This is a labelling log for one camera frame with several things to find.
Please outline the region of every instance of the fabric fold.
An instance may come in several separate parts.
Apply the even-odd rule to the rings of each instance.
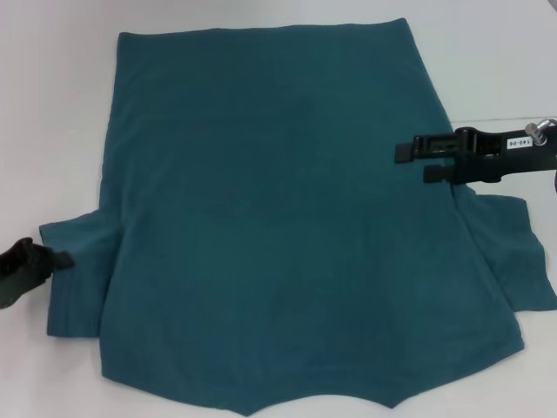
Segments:
[[[47,334],[98,337],[122,228],[105,211],[40,227],[43,243],[68,251],[76,266],[54,273]]]

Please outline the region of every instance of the teal fabric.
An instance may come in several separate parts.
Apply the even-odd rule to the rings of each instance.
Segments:
[[[450,130],[404,19],[121,34],[99,209],[41,227],[77,262],[48,334],[244,415],[491,366],[523,348],[513,311],[557,300],[523,201],[393,163]]]

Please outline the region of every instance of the teal shirt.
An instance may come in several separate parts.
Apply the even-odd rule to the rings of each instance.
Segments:
[[[522,200],[393,163],[451,131],[406,20],[120,35],[99,209],[41,227],[77,265],[48,333],[103,375],[248,415],[394,407],[523,348],[557,300]]]

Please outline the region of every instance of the white background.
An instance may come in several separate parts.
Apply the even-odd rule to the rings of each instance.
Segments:
[[[96,208],[117,34],[378,23],[406,17],[453,125],[521,129],[557,115],[557,12],[546,0],[0,0],[0,249]],[[481,122],[486,119],[506,119]],[[557,288],[553,173],[482,192],[525,198]],[[97,343],[45,335],[50,289],[0,312],[0,415],[232,417],[100,376]],[[557,313],[520,313],[527,350],[394,410],[319,396],[271,417],[557,416]]]

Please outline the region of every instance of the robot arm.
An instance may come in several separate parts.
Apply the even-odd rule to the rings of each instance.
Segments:
[[[424,182],[445,180],[460,185],[474,181],[496,183],[514,172],[555,170],[556,156],[557,120],[543,119],[538,124],[528,124],[523,131],[488,133],[466,127],[449,134],[417,135],[412,143],[396,146],[394,162],[452,158],[452,164],[427,165]]]

